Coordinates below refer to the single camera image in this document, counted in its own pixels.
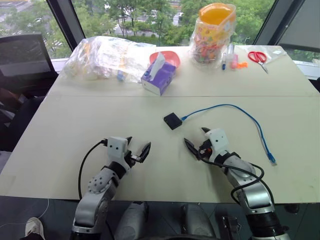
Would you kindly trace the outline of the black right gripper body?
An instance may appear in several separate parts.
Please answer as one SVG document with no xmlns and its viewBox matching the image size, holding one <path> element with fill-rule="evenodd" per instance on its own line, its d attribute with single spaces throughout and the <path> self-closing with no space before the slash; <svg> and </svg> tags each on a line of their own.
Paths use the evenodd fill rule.
<svg viewBox="0 0 320 240">
<path fill-rule="evenodd" d="M 198 149 L 198 159 L 208 161 L 213 153 L 212 143 L 209 139 L 205 140 Z"/>
</svg>

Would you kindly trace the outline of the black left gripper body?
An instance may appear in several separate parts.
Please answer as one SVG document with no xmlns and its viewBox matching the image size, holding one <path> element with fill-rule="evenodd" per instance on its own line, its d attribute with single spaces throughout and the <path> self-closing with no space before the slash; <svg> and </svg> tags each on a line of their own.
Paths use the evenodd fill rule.
<svg viewBox="0 0 320 240">
<path fill-rule="evenodd" d="M 136 163 L 141 162 L 141 158 L 139 156 L 133 155 L 130 150 L 127 150 L 124 154 L 124 161 L 129 167 L 133 167 Z"/>
</svg>

